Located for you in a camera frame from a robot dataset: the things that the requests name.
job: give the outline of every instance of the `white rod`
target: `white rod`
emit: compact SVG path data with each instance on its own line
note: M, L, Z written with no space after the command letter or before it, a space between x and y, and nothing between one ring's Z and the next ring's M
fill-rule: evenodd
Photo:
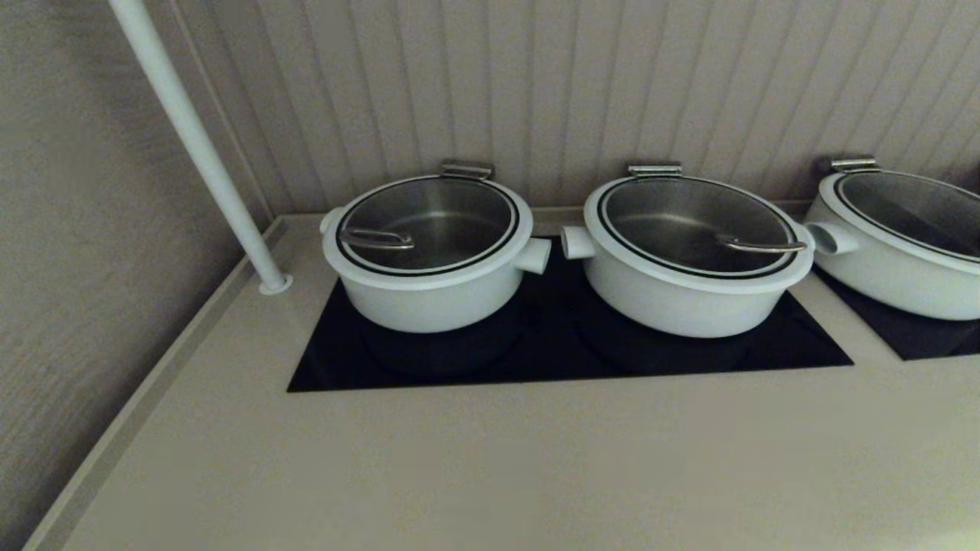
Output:
M260 289L265 294L286 290L292 277L283 275L272 259L272 254L262 239L255 221L249 215L245 203L231 182L231 176L221 163L215 145L194 111L187 92L180 83L170 57L164 49L160 35L153 27L150 15L142 0L109 0L122 31L136 53L143 72L164 105L187 153L197 167L208 189L218 202L221 213L231 225L231 230L245 249L256 272L262 278Z

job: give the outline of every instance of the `glass lid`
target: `glass lid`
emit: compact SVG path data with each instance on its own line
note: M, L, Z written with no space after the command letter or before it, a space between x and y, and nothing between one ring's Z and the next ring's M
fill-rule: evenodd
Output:
M872 224L938 252L980 257L980 197L911 175L858 173L837 195Z
M337 231L355 264L386 274L431 275L479 262L516 231L513 201L476 179L426 177L371 194Z
M603 225L634 253L682 272L762 276L789 264L793 254L737 250L724 241L789 246L789 225L755 197L691 177L646 177L608 190Z

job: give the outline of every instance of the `cooktop burner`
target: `cooktop burner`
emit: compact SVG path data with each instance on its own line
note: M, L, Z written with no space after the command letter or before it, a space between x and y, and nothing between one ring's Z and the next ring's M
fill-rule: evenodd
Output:
M910 314L862 295L816 266L813 271L903 360L980 354L980 320L948 322Z
M561 250L556 242L553 250ZM663 376L850 366L789 293L760 326L699 339L625 318L589 286L581 262L553 254L544 275L472 326L411 334L362 317L339 281L289 392Z

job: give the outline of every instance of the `induction cooktop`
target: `induction cooktop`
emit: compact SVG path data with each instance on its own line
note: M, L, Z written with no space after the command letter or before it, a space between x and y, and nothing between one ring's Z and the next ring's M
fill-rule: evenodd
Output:
M813 271L903 360L980 354L980 320L949 322L910 314L864 296L816 266Z
M555 243L553 250L561 250ZM553 254L489 318L412 334L361 316L338 280L289 392L751 372L853 365L790 293L756 328L700 339L641 326L592 290L581 261Z

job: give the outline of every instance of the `wall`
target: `wall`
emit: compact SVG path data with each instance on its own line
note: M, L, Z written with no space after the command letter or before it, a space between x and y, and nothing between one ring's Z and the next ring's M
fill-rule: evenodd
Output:
M19 549L241 255L108 3L3 2L0 56L0 549Z
M631 159L773 199L812 197L839 151L976 188L978 2L176 1L227 45L277 212L447 157L492 159L535 205Z

